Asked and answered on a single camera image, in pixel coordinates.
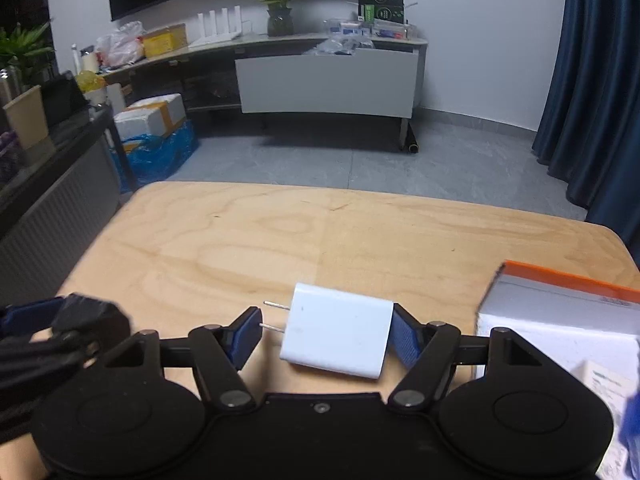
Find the white square charger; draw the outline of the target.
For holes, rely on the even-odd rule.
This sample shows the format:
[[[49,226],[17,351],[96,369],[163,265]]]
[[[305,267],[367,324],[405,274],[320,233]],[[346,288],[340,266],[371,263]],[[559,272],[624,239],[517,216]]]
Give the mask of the white square charger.
[[[382,373],[393,301],[298,283],[288,311],[280,359],[298,366],[366,379]]]

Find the small white paper box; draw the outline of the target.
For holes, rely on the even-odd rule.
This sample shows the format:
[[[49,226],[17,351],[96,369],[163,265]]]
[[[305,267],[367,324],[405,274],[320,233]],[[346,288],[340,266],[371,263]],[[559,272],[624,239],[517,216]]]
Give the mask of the small white paper box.
[[[612,437],[597,470],[598,478],[633,479],[631,452],[624,442],[623,426],[639,387],[638,362],[617,365],[582,360],[572,374],[604,403],[612,418]]]

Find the blue tin box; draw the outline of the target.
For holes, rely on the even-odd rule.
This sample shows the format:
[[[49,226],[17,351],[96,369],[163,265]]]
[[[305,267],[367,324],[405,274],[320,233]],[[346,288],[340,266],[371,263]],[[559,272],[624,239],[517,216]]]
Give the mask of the blue tin box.
[[[628,399],[620,427],[620,443],[627,450],[626,473],[640,479],[640,392]]]

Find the black glass side table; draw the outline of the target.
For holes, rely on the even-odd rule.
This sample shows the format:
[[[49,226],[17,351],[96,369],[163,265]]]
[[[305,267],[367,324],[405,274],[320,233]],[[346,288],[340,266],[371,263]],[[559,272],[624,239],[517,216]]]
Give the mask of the black glass side table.
[[[32,166],[1,191],[1,303],[54,296],[120,207],[122,181],[107,140],[112,110],[86,110],[27,153]]]

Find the orange white shallow box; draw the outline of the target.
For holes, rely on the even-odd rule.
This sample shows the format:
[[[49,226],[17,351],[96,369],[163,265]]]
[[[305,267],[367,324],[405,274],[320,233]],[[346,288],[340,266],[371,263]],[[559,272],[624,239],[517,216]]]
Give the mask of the orange white shallow box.
[[[477,308],[475,333],[515,330],[600,396],[614,418],[602,479],[631,479],[623,421],[639,392],[639,292],[507,261]]]

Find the purple decorated tin box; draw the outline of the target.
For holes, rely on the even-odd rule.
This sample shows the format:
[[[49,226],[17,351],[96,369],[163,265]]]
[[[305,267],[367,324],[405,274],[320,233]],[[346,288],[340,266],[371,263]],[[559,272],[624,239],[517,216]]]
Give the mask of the purple decorated tin box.
[[[14,131],[6,131],[0,142],[0,183],[5,186],[25,165],[25,153]]]

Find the blue plastic bag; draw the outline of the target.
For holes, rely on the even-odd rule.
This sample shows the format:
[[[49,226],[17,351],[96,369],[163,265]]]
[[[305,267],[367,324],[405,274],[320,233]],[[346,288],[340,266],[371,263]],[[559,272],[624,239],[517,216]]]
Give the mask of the blue plastic bag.
[[[198,148],[198,138],[187,119],[166,138],[139,134],[122,140],[122,147],[138,185],[145,186],[175,174]]]

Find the white foam box with tape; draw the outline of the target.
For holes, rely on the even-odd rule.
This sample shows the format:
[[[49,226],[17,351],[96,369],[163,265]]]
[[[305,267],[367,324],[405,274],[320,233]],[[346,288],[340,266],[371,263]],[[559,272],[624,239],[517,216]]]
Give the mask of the white foam box with tape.
[[[115,125],[122,140],[135,136],[160,136],[166,138],[186,120],[186,109],[180,93],[152,96],[134,102],[115,118]]]

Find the steel thermos bottle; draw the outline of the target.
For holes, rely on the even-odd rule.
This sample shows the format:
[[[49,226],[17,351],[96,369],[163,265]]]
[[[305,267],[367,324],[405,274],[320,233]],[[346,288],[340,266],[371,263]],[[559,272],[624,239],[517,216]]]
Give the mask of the steel thermos bottle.
[[[23,93],[22,73],[12,65],[0,70],[0,103],[6,106]]]

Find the white tv cabinet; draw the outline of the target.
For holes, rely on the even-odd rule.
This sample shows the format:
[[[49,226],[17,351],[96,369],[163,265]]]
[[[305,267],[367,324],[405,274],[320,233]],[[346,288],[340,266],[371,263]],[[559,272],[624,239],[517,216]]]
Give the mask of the white tv cabinet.
[[[375,37],[352,54],[312,53],[320,32],[247,35],[185,47],[143,60],[105,78],[128,84],[136,99],[179,92],[190,114],[346,114],[398,120],[398,144],[414,153],[411,127],[422,98],[427,42]]]

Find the dark blue curtain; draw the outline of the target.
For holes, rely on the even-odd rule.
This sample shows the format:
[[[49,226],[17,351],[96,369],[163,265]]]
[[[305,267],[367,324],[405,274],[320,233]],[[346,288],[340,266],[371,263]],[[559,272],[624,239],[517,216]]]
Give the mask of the dark blue curtain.
[[[639,255],[639,0],[565,0],[533,143],[590,223]]]

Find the white plastic bag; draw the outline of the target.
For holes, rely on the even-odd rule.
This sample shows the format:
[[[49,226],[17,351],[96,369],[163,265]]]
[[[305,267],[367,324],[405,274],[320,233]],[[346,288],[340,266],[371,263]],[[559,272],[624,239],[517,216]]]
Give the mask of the white plastic bag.
[[[144,47],[141,38],[145,30],[140,21],[129,22],[96,40],[101,66],[104,68],[119,68],[134,64],[144,57]]]

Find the yellow cardboard box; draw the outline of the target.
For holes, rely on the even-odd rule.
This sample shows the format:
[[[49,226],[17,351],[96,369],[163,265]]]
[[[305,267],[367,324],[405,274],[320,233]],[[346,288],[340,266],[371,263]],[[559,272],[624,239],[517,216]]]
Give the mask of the yellow cardboard box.
[[[161,55],[185,48],[188,44],[186,24],[165,26],[141,37],[146,58],[158,58]]]

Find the white wifi router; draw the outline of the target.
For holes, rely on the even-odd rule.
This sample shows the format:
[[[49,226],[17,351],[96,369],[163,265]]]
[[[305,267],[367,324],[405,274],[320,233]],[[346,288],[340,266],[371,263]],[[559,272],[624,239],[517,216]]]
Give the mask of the white wifi router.
[[[243,23],[242,6],[235,6],[232,12],[228,8],[221,8],[219,11],[210,10],[207,15],[199,13],[200,36],[189,44],[189,48],[208,47],[238,39],[243,35]]]

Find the black green display box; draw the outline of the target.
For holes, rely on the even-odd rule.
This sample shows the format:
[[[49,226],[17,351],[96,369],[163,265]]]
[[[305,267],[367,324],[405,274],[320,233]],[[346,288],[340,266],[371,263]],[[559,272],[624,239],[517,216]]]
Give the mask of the black green display box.
[[[358,0],[358,15],[363,21],[405,23],[405,0]]]

